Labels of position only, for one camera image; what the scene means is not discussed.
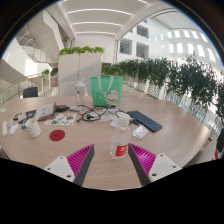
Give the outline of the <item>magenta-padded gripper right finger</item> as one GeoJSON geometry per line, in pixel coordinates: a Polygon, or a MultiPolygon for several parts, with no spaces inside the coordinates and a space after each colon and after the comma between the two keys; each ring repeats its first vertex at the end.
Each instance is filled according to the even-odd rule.
{"type": "Polygon", "coordinates": [[[142,186],[181,170],[181,167],[165,154],[155,155],[134,144],[128,145],[128,154],[142,186]]]}

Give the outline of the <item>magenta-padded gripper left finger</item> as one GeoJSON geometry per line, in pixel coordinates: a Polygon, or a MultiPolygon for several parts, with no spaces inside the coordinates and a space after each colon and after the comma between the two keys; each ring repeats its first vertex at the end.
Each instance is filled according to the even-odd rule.
{"type": "Polygon", "coordinates": [[[57,157],[45,171],[82,186],[94,154],[94,145],[90,144],[67,157],[57,157]]]}

